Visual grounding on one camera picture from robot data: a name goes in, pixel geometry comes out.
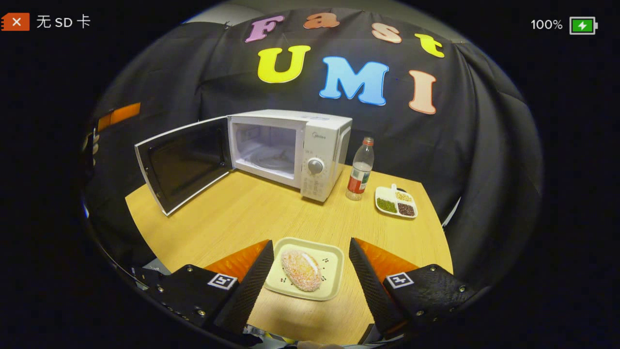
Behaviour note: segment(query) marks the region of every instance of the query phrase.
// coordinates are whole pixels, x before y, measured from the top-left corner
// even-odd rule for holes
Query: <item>bread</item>
[[[300,250],[287,250],[282,253],[281,261],[284,272],[300,290],[312,292],[319,289],[321,270],[311,255]]]

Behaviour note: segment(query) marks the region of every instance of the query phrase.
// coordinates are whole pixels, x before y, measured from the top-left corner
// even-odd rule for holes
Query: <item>microwave dial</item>
[[[311,158],[310,160],[308,160],[308,170],[313,175],[321,173],[324,167],[325,164],[323,164],[323,161],[319,158]]]

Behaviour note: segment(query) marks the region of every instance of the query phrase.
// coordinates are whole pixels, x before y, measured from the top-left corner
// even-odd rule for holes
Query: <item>white divided plate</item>
[[[323,282],[318,290],[313,292],[302,291],[297,288],[284,272],[282,267],[282,253],[286,250],[301,250],[311,255],[318,263]],[[314,301],[328,301],[338,294],[342,281],[344,253],[336,246],[325,245],[298,238],[285,237],[273,247],[274,260],[272,268],[265,280],[265,288],[273,292],[286,294]]]
[[[400,194],[407,196],[409,199],[411,199],[411,201],[409,202],[405,200],[400,200],[398,197],[396,197],[396,192],[399,192]],[[404,215],[404,214],[401,214],[400,212],[385,211],[384,209],[379,207],[379,204],[377,202],[378,199],[392,202],[394,204],[394,207],[396,208],[396,211],[398,211],[398,204],[405,204],[405,205],[412,206],[414,208],[414,215]],[[374,205],[377,207],[377,210],[383,213],[397,215],[399,217],[404,217],[404,218],[416,218],[418,216],[418,208],[415,206],[414,198],[409,193],[405,193],[403,191],[397,190],[396,184],[392,184],[392,188],[377,187],[377,189],[374,191]]]

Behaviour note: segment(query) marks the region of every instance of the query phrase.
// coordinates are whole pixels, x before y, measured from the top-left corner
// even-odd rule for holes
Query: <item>blue letter m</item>
[[[364,85],[364,91],[359,95],[363,103],[383,106],[386,103],[383,98],[383,77],[389,70],[385,64],[368,62],[355,74],[351,65],[342,57],[325,57],[323,62],[327,65],[327,78],[325,88],[319,92],[323,98],[340,98],[338,82],[345,91],[347,98],[355,96],[360,87]]]

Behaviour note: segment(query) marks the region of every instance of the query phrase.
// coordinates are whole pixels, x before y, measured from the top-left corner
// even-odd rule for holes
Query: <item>wooden table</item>
[[[417,266],[436,263],[453,272],[446,237],[422,184],[372,172],[363,199],[351,201],[345,197],[350,172],[346,166],[322,204],[303,199],[299,189],[241,171],[233,171],[170,217],[146,185],[125,199],[146,243],[171,271],[186,264],[209,265],[267,238],[274,245],[283,237],[295,237],[338,246],[346,258],[335,298],[309,301],[263,288],[248,323],[296,340],[348,345],[357,343],[374,323],[348,259],[352,237]],[[416,218],[402,219],[375,208],[375,188],[392,183],[413,195]]]

